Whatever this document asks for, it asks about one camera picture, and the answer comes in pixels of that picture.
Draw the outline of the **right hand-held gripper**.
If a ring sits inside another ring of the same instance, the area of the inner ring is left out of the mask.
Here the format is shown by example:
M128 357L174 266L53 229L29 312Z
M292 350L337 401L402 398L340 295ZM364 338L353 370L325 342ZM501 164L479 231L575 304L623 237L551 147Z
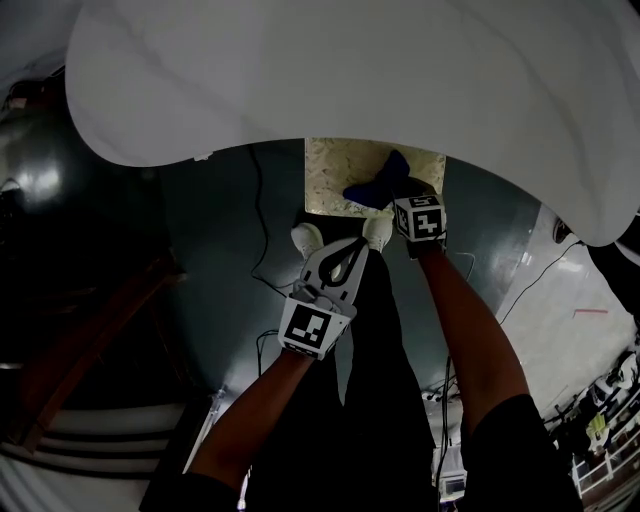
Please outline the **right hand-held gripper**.
M406 240L410 259L424 248L446 249L447 216L440 195L422 195L394 200L396 229Z

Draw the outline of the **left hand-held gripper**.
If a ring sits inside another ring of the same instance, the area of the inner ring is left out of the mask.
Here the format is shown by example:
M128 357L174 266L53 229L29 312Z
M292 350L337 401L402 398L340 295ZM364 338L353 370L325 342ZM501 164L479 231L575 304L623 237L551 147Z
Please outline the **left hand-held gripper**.
M280 345L323 360L357 315L353 301L369 253L363 237L343 238L313 253L286 298Z

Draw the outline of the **blue wiping cloth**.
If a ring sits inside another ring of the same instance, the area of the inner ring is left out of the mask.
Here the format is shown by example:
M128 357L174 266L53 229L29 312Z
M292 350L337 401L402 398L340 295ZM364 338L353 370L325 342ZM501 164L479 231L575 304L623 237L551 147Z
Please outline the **blue wiping cloth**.
M384 210L397 198L420 196L427 189L427 183L410 176L405 157L392 150L373 180L347 187L343 197L368 208Z

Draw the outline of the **beige patterned mat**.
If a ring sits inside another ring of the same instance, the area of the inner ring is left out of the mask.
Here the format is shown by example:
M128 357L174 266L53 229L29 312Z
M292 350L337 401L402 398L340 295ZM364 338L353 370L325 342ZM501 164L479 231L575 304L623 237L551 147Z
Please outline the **beige patterned mat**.
M363 206L343 197L351 185L373 180L392 151L399 151L410 168L410 176L442 192L446 156L400 144L345 138L306 138L305 211L310 214L345 217L393 217L393 207L382 210Z

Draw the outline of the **person's left forearm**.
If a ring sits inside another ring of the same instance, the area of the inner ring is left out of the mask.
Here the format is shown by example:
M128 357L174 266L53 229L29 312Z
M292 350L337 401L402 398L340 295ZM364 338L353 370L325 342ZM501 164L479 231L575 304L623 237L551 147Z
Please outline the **person's left forearm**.
M239 491L313 359L284 351L210 429L190 467Z

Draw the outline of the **person's right forearm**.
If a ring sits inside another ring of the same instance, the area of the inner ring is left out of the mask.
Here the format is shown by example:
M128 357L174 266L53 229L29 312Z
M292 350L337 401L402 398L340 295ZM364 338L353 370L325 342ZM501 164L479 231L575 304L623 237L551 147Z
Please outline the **person's right forearm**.
M442 250L418 251L455 368L469 431L502 402L529 393L520 361L491 310Z

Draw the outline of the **person's left white shoe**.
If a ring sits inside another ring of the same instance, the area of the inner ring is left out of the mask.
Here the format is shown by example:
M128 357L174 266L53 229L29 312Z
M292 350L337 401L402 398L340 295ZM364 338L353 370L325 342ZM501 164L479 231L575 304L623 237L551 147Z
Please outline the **person's left white shoe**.
M291 230L291 239L304 261L324 247L321 231L311 223L303 222L296 225Z

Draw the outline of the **person's white shoe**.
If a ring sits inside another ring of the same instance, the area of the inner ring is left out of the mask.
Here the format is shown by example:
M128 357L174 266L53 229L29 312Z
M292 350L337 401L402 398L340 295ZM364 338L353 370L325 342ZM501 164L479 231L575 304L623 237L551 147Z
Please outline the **person's white shoe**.
M296 225L291 230L291 239L304 261L324 247L321 231L311 223L303 222Z
M393 220L389 217L367 218L363 223L362 236L370 250L381 253L389 243L393 230Z

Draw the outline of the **person's right white shoe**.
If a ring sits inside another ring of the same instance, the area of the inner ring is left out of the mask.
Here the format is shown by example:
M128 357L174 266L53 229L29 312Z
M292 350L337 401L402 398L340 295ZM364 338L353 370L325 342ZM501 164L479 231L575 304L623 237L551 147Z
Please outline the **person's right white shoe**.
M393 230L393 220L389 217L367 218L363 223L362 236L370 250L381 253L389 243Z

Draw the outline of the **person's black trousers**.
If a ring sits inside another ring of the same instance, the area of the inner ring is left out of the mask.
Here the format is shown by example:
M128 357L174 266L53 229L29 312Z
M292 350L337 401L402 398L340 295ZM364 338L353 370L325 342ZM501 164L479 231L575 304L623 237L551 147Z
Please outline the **person's black trousers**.
M333 355L311 365L253 464L246 512L434 512L435 444L378 251L355 307L346 392Z

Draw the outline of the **person's black shirt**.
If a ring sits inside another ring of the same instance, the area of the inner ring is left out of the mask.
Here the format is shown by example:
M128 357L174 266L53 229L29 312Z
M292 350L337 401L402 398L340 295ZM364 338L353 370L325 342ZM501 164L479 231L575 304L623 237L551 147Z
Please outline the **person's black shirt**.
M584 512L533 400L512 397L497 405L473 432L463 432L466 471L458 512ZM345 451L322 449L311 467L273 460L255 467L246 492L199 474L167 479L143 500L140 512L437 512L436 489L406 460L375 465Z

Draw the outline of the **cluttered metal rack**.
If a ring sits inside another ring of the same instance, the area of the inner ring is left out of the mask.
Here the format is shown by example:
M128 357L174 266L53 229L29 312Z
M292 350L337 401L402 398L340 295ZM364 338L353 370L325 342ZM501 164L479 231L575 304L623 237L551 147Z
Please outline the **cluttered metal rack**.
M585 511L638 510L640 494L640 349L544 420Z

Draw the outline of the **wooden staircase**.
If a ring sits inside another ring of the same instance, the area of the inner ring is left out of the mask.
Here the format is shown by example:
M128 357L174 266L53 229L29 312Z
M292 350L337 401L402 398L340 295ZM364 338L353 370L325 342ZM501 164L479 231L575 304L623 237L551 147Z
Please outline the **wooden staircase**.
M167 249L0 294L0 458L148 480L186 458L207 388L176 326Z

